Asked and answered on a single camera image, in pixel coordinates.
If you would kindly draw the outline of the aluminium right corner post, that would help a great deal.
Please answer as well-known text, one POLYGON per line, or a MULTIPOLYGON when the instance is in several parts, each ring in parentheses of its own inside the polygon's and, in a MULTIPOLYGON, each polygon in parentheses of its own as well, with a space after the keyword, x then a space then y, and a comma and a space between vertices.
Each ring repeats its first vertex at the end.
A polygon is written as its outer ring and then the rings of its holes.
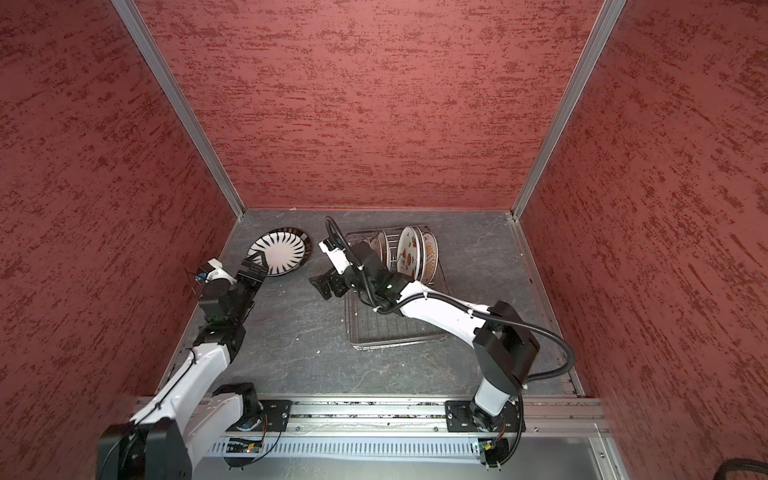
POLYGON ((565 127, 583 94, 625 5, 625 0, 605 0, 602 3, 550 126, 511 209, 512 219, 515 222, 522 220, 523 213, 533 196, 561 135, 565 131, 565 127))

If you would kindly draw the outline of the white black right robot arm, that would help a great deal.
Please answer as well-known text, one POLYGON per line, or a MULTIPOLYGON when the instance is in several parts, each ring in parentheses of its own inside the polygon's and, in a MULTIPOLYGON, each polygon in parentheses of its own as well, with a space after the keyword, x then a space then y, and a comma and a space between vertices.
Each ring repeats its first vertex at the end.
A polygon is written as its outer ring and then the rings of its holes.
POLYGON ((501 415, 533 379, 540 352, 538 329, 508 304, 472 304, 429 288, 387 268, 365 243, 348 245, 328 238, 320 243, 332 268, 311 283, 326 300, 348 291, 380 315, 396 314, 426 322, 472 347, 482 374, 472 404, 487 417, 501 415))

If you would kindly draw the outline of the aluminium front rail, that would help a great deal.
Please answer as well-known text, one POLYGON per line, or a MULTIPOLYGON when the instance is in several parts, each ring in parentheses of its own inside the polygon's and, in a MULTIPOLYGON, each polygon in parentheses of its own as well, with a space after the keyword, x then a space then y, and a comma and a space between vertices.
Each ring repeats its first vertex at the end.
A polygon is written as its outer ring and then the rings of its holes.
POLYGON ((444 403, 433 397, 298 396, 284 432, 226 431, 205 457, 222 457, 230 437, 263 440, 261 457, 341 460, 429 460, 474 464, 478 439, 523 438, 587 440, 605 446, 612 432, 597 399, 527 397, 519 408, 526 431, 451 433, 444 403))

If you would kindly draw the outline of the left green circuit board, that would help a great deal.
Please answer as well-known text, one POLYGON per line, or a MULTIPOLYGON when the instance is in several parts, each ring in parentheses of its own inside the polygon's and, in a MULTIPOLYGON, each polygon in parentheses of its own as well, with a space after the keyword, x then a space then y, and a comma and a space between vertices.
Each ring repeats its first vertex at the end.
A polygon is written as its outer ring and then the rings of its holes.
POLYGON ((230 437, 222 458, 230 469, 243 469, 260 458, 263 447, 263 440, 230 437))

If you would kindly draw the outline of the aluminium left corner post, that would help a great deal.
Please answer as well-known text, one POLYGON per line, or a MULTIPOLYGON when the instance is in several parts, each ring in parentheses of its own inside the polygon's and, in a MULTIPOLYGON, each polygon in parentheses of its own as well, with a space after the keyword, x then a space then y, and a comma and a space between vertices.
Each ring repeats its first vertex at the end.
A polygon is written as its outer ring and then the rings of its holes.
POLYGON ((136 3, 130 0, 112 0, 111 4, 138 47, 143 59, 163 90, 234 215, 238 220, 242 219, 247 208, 204 132, 194 110, 182 92, 160 48, 152 37, 149 27, 144 21, 136 3))

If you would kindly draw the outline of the green circuit board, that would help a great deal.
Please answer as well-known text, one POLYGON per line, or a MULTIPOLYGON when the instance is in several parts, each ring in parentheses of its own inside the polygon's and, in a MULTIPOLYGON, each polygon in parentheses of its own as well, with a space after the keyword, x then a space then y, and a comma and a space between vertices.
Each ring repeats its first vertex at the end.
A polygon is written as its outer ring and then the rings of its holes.
POLYGON ((506 438, 499 440, 478 439, 472 448, 475 457, 486 469, 500 469, 511 452, 511 444, 506 438))
POLYGON ((230 469, 243 469, 260 458, 263 447, 263 440, 230 437, 222 458, 230 469))

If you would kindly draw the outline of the dark striped rim plate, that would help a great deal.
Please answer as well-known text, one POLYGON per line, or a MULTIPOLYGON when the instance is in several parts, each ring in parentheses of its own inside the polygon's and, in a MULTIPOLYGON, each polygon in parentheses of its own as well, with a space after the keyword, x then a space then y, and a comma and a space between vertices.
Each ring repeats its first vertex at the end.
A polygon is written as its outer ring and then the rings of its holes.
POLYGON ((285 268, 298 268, 310 257, 312 252, 311 240, 306 232, 294 227, 284 227, 276 230, 279 247, 278 260, 285 268))

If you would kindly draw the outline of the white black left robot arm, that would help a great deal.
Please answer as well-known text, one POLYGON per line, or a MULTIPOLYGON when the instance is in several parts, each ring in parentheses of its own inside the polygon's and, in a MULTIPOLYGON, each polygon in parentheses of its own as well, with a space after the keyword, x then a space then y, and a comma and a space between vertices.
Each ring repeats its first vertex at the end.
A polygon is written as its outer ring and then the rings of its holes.
POLYGON ((230 428, 264 434, 268 417, 251 383, 213 389, 239 353, 244 321, 269 272, 266 257, 246 257, 236 275, 216 259, 200 270, 205 324, 180 369, 125 424, 113 424, 98 445, 98 479, 189 479, 230 428))

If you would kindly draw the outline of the red patterned white plate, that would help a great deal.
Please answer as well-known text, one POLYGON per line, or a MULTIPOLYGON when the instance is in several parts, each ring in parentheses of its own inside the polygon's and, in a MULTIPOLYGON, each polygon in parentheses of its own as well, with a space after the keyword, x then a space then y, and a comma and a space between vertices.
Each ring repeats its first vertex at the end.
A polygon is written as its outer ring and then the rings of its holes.
POLYGON ((369 246, 378 255, 383 263, 388 262, 389 246, 387 235, 383 230, 379 230, 368 239, 369 246))

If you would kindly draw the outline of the right green circuit board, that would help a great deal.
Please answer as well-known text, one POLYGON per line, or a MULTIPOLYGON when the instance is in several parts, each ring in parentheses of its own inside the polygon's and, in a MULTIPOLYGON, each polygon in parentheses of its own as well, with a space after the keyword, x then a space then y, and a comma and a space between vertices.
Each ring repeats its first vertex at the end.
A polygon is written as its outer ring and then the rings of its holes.
POLYGON ((511 452, 511 444, 506 438, 499 440, 478 439, 472 448, 475 457, 486 469, 500 469, 511 452))

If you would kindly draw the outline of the aluminium corner post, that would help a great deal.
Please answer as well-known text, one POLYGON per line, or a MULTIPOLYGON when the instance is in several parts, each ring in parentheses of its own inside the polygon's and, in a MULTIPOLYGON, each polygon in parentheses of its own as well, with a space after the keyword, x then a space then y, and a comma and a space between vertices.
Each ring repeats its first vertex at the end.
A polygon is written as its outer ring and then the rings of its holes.
POLYGON ((561 135, 565 131, 565 127, 583 94, 625 5, 625 0, 605 0, 602 3, 550 126, 511 209, 512 219, 515 222, 522 220, 523 213, 533 196, 561 135))
POLYGON ((111 4, 138 47, 143 59, 163 90, 234 215, 238 220, 242 219, 247 208, 204 132, 194 110, 182 92, 160 48, 152 37, 149 27, 144 21, 136 3, 130 0, 112 0, 111 4))

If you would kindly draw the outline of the strawberry pattern white plate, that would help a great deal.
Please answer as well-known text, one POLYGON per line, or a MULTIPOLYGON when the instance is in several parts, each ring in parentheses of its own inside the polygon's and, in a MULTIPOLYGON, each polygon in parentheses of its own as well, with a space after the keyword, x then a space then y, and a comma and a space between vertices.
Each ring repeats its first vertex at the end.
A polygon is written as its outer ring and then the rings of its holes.
POLYGON ((397 245, 396 269, 398 273, 420 280, 425 261, 422 231, 415 226, 405 227, 397 245))

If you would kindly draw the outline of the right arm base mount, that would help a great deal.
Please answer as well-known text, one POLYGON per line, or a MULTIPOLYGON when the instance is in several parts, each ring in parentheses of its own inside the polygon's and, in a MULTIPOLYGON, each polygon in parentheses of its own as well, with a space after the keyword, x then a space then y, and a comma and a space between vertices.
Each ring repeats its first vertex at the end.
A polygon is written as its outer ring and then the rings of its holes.
POLYGON ((448 400, 444 403, 447 430, 451 433, 518 433, 525 432, 517 401, 507 401, 502 411, 492 416, 474 401, 448 400))

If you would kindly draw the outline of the red rimmed white plate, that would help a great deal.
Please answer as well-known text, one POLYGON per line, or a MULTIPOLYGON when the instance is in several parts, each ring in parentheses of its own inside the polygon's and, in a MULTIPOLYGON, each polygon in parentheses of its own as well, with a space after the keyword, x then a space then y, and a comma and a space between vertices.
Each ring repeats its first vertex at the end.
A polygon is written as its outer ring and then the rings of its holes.
POLYGON ((436 237, 428 231, 422 233, 424 249, 424 265, 421 282, 430 284, 437 273, 439 247, 436 237))

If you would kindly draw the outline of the black white sunburst plate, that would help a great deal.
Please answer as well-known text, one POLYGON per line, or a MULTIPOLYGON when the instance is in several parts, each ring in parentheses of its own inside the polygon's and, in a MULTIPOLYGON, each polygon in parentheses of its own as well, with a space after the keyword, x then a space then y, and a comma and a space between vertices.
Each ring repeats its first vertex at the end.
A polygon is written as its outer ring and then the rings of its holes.
POLYGON ((290 272, 295 271, 301 266, 300 265, 298 268, 296 267, 285 268, 284 266, 282 266, 278 260, 279 247, 276 245, 276 243, 277 243, 276 230, 273 230, 259 237, 250 246, 247 252, 247 256, 249 256, 250 254, 253 254, 257 250, 265 252, 266 260, 268 262, 268 270, 269 270, 268 275, 271 277, 277 277, 277 276, 288 274, 290 272))

